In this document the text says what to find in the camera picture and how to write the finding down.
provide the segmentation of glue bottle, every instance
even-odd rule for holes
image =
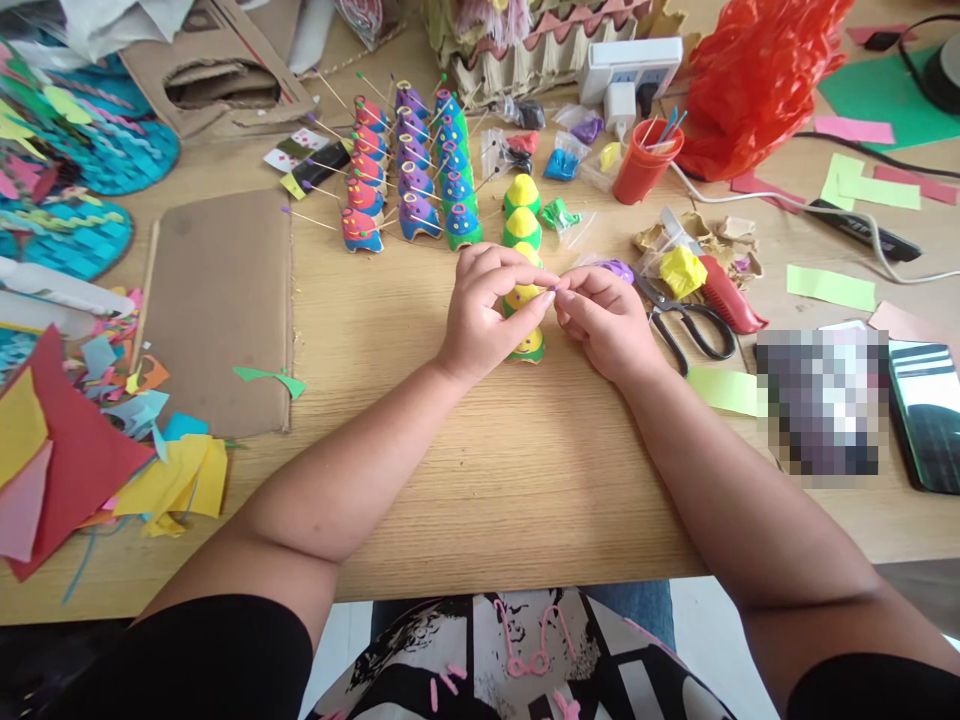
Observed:
[[[0,328],[40,335],[51,325],[67,340],[80,340],[93,335],[97,319],[82,310],[0,291]]]
[[[133,300],[34,263],[0,257],[0,282],[11,290],[103,317],[132,313]]]

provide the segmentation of hand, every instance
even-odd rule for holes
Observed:
[[[587,266],[563,274],[557,287],[557,320],[607,380],[623,385],[669,371],[657,348],[643,301],[605,268]]]
[[[515,285],[556,285],[560,278],[516,250],[477,243],[460,253],[447,315],[447,336],[436,362],[468,387],[483,379],[540,324],[554,293],[542,293],[504,320],[497,299]]]

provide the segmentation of red cup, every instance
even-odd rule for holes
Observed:
[[[683,148],[683,130],[677,128],[671,138],[673,145],[664,146],[670,147],[670,152],[662,155],[650,152],[650,146],[657,144],[666,127],[667,121],[663,118],[652,118],[644,120],[634,129],[627,156],[623,159],[620,174],[613,183],[613,196],[624,205],[633,205],[643,200]],[[647,138],[644,143],[646,147],[641,147],[644,137]]]

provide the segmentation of scissors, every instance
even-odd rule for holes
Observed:
[[[733,330],[730,329],[730,326],[724,322],[723,318],[717,315],[713,310],[706,307],[705,305],[698,305],[696,303],[679,303],[676,300],[670,300],[660,292],[653,284],[647,280],[645,277],[640,276],[639,274],[635,278],[637,287],[643,291],[643,294],[650,298],[653,302],[653,310],[650,312],[650,319],[653,320],[653,324],[657,326],[657,330],[660,331],[661,337],[663,337],[664,342],[670,346],[673,356],[677,359],[677,365],[679,366],[680,374],[683,377],[686,377],[690,372],[690,365],[687,362],[686,355],[683,354],[683,350],[680,349],[680,346],[677,345],[677,341],[674,339],[673,335],[670,334],[670,331],[667,330],[666,324],[663,322],[663,318],[660,317],[661,314],[670,312],[671,310],[676,310],[681,315],[681,320],[683,324],[687,326],[687,332],[690,333],[690,337],[693,338],[693,341],[697,343],[703,353],[714,360],[726,360],[728,357],[731,357],[734,351],[737,349],[737,343],[733,337]],[[723,337],[723,351],[718,352],[714,349],[710,343],[707,342],[706,338],[703,337],[703,334],[700,332],[700,328],[697,327],[697,324],[694,322],[693,317],[690,315],[690,311],[693,311],[697,315],[702,315],[707,320],[713,323],[713,325],[720,331],[720,335]]]

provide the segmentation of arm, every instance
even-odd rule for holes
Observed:
[[[463,251],[437,356],[274,473],[139,619],[199,597],[259,595],[296,613],[316,647],[340,564],[393,504],[447,413],[540,323],[553,294],[509,320],[494,303],[517,284],[557,282],[514,250]]]
[[[781,713],[807,670],[844,653],[960,671],[960,655],[843,529],[670,368],[630,286],[577,268],[560,287],[560,324],[629,403],[684,526],[740,611]]]

